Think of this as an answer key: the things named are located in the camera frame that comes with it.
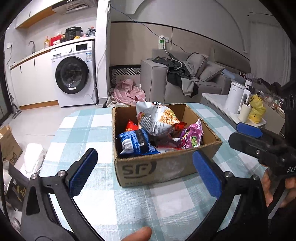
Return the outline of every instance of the yellow plastic bag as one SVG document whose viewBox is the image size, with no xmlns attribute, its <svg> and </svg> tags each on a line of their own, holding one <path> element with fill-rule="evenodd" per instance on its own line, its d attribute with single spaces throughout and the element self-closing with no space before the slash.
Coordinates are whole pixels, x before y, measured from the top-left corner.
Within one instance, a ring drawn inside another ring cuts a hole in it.
<svg viewBox="0 0 296 241">
<path fill-rule="evenodd" d="M 253 95 L 249 104 L 253 107 L 249 114 L 249 118 L 251 121 L 258 124 L 266 112 L 266 108 L 263 106 L 263 100 L 258 95 Z"/>
</svg>

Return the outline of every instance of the checkered tablecloth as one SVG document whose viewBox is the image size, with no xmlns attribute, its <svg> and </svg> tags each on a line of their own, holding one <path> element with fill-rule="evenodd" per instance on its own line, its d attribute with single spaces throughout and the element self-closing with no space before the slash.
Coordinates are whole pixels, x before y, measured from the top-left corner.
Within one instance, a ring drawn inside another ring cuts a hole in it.
<svg viewBox="0 0 296 241">
<path fill-rule="evenodd" d="M 227 140 L 235 130 L 216 112 L 198 103 L 188 104 L 221 138 L 213 160 L 223 171 L 237 177 L 263 176 L 265 168 L 246 154 L 230 148 Z M 112 152 L 111 108 L 89 109 L 65 117 L 45 157 L 42 177 L 67 170 L 88 148 L 98 151 L 98 163 L 82 192 L 74 197 L 78 207 L 106 240 L 121 240 L 143 226 L 153 230 L 151 240 L 185 240 L 205 218 L 216 198 L 211 197 L 197 174 L 149 186 L 119 186 Z M 61 224 L 70 230 L 54 195 L 52 202 Z M 226 227 L 239 197 L 221 225 Z"/>
</svg>

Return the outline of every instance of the tile floor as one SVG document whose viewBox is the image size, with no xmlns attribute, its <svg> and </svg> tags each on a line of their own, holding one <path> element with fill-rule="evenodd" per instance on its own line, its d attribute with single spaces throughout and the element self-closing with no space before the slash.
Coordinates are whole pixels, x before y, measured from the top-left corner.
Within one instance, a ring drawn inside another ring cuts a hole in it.
<svg viewBox="0 0 296 241">
<path fill-rule="evenodd" d="M 24 163 L 24 153 L 27 144 L 38 143 L 47 151 L 55 132 L 63 119 L 77 110 L 102 108 L 103 105 L 86 105 L 76 107 L 50 106 L 30 110 L 23 110 L 14 120 L 10 116 L 3 124 L 9 124 L 12 134 L 23 150 L 15 167 L 20 169 Z M 15 217 L 21 222 L 21 212 L 15 212 L 8 208 L 10 220 Z"/>
</svg>

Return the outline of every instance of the range hood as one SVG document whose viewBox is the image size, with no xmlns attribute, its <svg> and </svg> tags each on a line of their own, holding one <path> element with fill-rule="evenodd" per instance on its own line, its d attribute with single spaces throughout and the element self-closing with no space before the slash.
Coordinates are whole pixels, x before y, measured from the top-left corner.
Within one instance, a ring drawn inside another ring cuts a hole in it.
<svg viewBox="0 0 296 241">
<path fill-rule="evenodd" d="M 63 0 L 54 4 L 52 10 L 59 14 L 65 14 L 94 6 L 96 6 L 96 0 Z"/>
</svg>

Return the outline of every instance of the sofa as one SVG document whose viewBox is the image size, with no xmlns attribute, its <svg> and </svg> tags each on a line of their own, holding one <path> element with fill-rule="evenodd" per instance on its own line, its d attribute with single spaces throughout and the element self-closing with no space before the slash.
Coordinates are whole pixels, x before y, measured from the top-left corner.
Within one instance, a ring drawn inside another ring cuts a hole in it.
<svg viewBox="0 0 296 241">
<path fill-rule="evenodd" d="M 168 51 L 173 54 L 178 60 L 186 61 L 190 53 Z M 153 49 L 152 58 L 167 57 L 164 50 Z M 240 54 L 232 51 L 227 47 L 211 47 L 208 60 L 224 66 L 227 70 L 239 73 L 250 73 L 249 60 Z M 145 91 L 147 101 L 159 101 L 161 103 L 199 103 L 202 93 L 212 93 L 228 95 L 231 85 L 231 79 L 223 74 L 218 74 L 208 82 L 199 81 L 197 83 L 199 90 L 198 94 L 192 98 L 185 96 L 182 90 L 169 82 L 167 82 L 167 66 L 159 63 L 154 63 L 152 60 L 141 61 L 141 88 Z"/>
</svg>

